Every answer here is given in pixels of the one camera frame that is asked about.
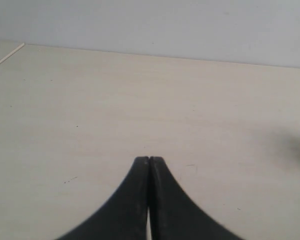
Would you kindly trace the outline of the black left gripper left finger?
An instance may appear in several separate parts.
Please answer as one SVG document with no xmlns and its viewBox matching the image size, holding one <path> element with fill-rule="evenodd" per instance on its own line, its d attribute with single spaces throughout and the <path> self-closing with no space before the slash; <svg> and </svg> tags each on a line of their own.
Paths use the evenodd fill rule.
<svg viewBox="0 0 300 240">
<path fill-rule="evenodd" d="M 149 157 L 137 157 L 112 196 L 60 240 L 145 240 Z"/>
</svg>

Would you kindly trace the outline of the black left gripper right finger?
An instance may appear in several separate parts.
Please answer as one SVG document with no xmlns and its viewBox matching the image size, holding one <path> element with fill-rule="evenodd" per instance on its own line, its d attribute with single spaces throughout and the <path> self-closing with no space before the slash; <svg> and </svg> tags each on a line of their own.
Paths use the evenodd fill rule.
<svg viewBox="0 0 300 240">
<path fill-rule="evenodd" d="M 149 217 L 153 240 L 239 240 L 185 193 L 159 156 L 149 159 Z"/>
</svg>

